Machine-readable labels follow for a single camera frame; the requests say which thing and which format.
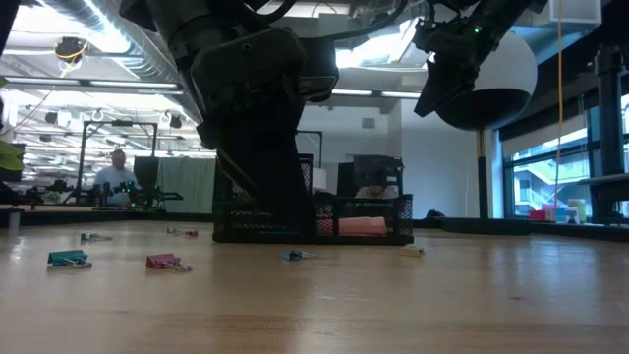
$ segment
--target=red object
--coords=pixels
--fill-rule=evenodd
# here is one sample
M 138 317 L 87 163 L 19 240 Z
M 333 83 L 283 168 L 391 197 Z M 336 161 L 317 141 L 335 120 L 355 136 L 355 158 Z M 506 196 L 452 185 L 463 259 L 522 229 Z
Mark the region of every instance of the red object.
M 332 220 L 321 221 L 322 234 L 332 236 Z M 346 217 L 338 220 L 339 236 L 386 237 L 384 217 Z
M 181 258 L 175 257 L 173 254 L 153 255 L 146 257 L 146 267 L 154 269 L 163 269 L 168 265 L 178 265 Z
M 529 220 L 546 221 L 546 211 L 545 210 L 531 210 L 531 211 L 529 211 Z

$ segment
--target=ceiling duct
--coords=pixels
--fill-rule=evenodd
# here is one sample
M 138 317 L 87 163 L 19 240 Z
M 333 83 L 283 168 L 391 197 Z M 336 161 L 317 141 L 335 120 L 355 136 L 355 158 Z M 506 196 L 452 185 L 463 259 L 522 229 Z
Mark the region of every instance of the ceiling duct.
M 140 80 L 147 82 L 180 83 L 173 63 L 138 26 L 118 15 L 120 0 L 39 0 L 61 15 L 81 23 L 94 33 L 112 38 L 124 38 L 130 48 L 126 54 L 141 58 L 116 59 Z M 192 99 L 173 96 L 185 113 L 200 123 L 200 114 Z

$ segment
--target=ceiling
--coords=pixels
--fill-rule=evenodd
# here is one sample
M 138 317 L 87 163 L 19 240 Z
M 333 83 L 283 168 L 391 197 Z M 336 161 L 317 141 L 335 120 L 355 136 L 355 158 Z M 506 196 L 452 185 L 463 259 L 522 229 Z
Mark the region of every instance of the ceiling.
M 106 6 L 114 7 L 120 2 L 120 0 L 91 1 L 106 3 Z M 421 1 L 414 3 L 414 6 L 420 6 Z M 366 21 L 389 10 L 391 4 L 391 0 L 334 0 L 329 3 L 299 1 L 288 17 L 278 22 L 278 25 L 290 26 L 295 33 L 302 36 L 321 35 L 323 31 L 330 30 L 349 30 L 355 25 L 356 19 Z M 277 3 L 271 2 L 261 11 L 270 12 L 274 7 L 277 7 Z M 340 58 L 339 55 L 345 55 L 344 58 L 349 60 L 349 64 L 341 68 L 341 79 L 336 88 L 421 91 L 427 79 L 425 63 L 428 56 L 414 45 L 410 45 L 414 34 L 413 13 L 417 11 L 414 12 L 411 7 L 400 17 L 398 24 L 391 27 L 392 34 L 380 39 L 373 38 L 353 50 L 345 49 L 344 52 L 340 50 L 337 58 Z M 580 33 L 581 29 L 572 32 Z M 145 35 L 144 46 L 152 45 L 164 57 L 169 57 L 161 39 L 145 31 L 141 33 Z M 556 31 L 553 29 L 539 29 L 524 23 L 520 26 L 519 34 L 530 41 L 536 53 L 546 53 L 553 44 L 556 44 Z M 63 36 L 86 38 L 94 46 L 94 55 L 86 55 L 81 65 L 75 70 L 65 70 L 67 65 L 60 63 L 53 54 L 53 48 Z M 107 37 L 102 33 L 95 33 L 76 19 L 61 15 L 49 7 L 23 6 L 9 37 L 7 52 L 0 60 L 0 76 L 58 78 L 63 73 L 68 79 L 136 82 L 139 77 L 123 65 L 122 59 L 103 58 L 96 55 L 103 49 L 126 50 L 125 43 L 119 45 L 118 39 L 116 35 Z M 341 65 L 340 60 L 337 62 L 339 66 L 346 66 Z M 28 144 L 27 162 L 32 170 L 28 173 L 32 172 L 37 176 L 44 171 L 66 176 L 75 175 L 78 163 L 76 149 L 81 143 L 79 133 L 82 130 L 82 121 L 92 119 L 94 115 L 100 119 L 101 114 L 103 121 L 125 119 L 137 123 L 156 123 L 160 137 L 158 154 L 211 154 L 207 151 L 201 152 L 196 133 L 197 124 L 195 119 L 192 119 L 195 118 L 194 113 L 182 106 L 177 97 L 167 94 L 68 92 L 54 91 L 51 87 L 50 90 L 13 90 L 3 92 L 3 95 L 14 102 L 10 121 L 12 120 L 14 124 L 22 123 L 15 131 L 15 141 Z M 391 98 L 335 95 L 318 105 L 377 107 L 386 112 L 394 101 Z M 51 112 L 57 112 L 60 117 L 62 116 L 63 124 L 46 123 L 46 114 Z M 182 115 L 181 129 L 170 128 L 168 121 L 172 115 Z M 89 153 L 86 154 L 86 161 L 91 171 L 88 175 L 108 163 L 105 152 L 116 145 L 124 144 L 125 149 L 131 151 L 130 162 L 133 162 L 135 155 L 147 154 L 150 138 L 143 138 L 146 136 L 143 128 L 103 126 L 100 129 L 100 132 L 94 134 L 87 142 Z M 105 135 L 116 136 L 119 139 L 114 139 L 116 142 L 112 144 L 111 137 Z M 42 136 L 45 140 L 50 138 L 51 141 L 43 142 Z

